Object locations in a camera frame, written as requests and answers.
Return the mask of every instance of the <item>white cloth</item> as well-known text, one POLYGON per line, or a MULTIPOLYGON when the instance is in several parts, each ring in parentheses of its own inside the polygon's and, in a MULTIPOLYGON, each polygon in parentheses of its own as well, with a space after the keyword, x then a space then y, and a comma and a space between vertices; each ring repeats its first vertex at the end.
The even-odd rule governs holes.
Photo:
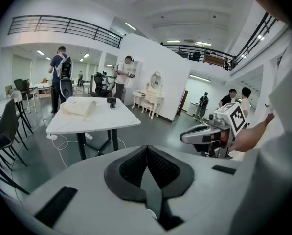
MULTIPOLYGON (((269 95, 275 118, 267 128, 255 148, 262 148, 271 139, 292 132, 292 37, 274 78, 273 91, 269 95)), ((234 160, 242 160, 244 153, 229 153, 234 160)))
MULTIPOLYGON (((125 73, 128 73, 128 70, 127 68, 130 68, 132 65, 132 62, 130 64, 125 64, 124 60, 118 65, 118 68, 117 70, 118 71, 122 71, 122 72, 125 72, 125 73)), ((128 83, 128 77, 125 76, 125 75, 118 75, 117 78, 116 78, 116 83, 117 84, 127 84, 128 83)))
POLYGON ((90 120, 90 116, 96 108, 96 102, 91 97, 83 97, 76 101, 64 102, 60 105, 60 109, 64 114, 82 116, 84 121, 90 120))
POLYGON ((246 117, 246 120, 249 116, 249 113, 250 113, 250 103, 249 103, 249 100, 248 98, 244 98, 241 103, 240 103, 240 108, 242 108, 243 111, 248 111, 248 115, 246 117))

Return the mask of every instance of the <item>blue shirt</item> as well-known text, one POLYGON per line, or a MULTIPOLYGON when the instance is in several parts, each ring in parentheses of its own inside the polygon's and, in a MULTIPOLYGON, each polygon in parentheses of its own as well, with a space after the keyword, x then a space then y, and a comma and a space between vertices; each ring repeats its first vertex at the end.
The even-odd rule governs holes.
POLYGON ((60 82, 60 78, 58 77, 57 70, 55 68, 58 67, 58 65, 61 63, 61 61, 62 61, 62 57, 60 57, 59 55, 56 55, 53 57, 53 59, 50 62, 50 65, 54 67, 52 83, 59 83, 60 82))

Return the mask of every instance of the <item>white drawer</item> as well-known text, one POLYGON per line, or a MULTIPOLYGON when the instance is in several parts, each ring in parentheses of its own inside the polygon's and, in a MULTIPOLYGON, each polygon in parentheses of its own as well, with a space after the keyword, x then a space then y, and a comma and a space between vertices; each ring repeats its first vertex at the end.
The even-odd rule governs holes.
POLYGON ((145 100, 147 100, 150 103, 153 103, 154 104, 157 101, 157 98, 155 96, 150 96, 150 95, 146 94, 145 100))
POLYGON ((145 94, 140 93, 140 92, 136 92, 136 91, 133 91, 133 95, 134 96, 138 96, 138 97, 144 97, 145 96, 145 94))

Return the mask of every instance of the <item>black railing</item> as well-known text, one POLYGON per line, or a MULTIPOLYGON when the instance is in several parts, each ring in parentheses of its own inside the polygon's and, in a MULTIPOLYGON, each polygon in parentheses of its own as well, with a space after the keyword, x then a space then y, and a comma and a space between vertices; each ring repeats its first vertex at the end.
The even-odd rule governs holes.
POLYGON ((238 64, 243 58, 246 58, 247 55, 249 55, 249 53, 252 51, 252 49, 255 48, 260 41, 264 40, 276 21, 278 20, 269 15, 268 12, 264 14, 254 33, 236 56, 236 64, 238 64))
POLYGON ((183 58, 192 61, 207 62, 213 65, 221 66, 225 70, 231 70, 235 67, 236 59, 227 53, 190 45, 164 45, 168 49, 174 51, 183 58))
POLYGON ((36 31, 55 31, 92 38, 120 47, 122 37, 102 27, 78 19, 51 16, 28 15, 18 16, 12 19, 9 34, 36 31))

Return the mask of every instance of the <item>backpack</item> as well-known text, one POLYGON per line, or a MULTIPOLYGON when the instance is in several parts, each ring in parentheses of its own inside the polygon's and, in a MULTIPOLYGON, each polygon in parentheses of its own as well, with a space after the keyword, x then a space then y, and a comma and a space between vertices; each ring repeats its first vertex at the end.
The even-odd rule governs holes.
POLYGON ((71 58, 69 56, 65 58, 64 55, 58 55, 58 56, 62 58, 60 64, 57 67, 55 67, 58 78, 63 78, 63 77, 71 78, 71 75, 70 75, 70 72, 72 69, 71 58))
POLYGON ((201 102, 201 107, 206 108, 208 105, 208 98, 203 96, 203 101, 201 102))

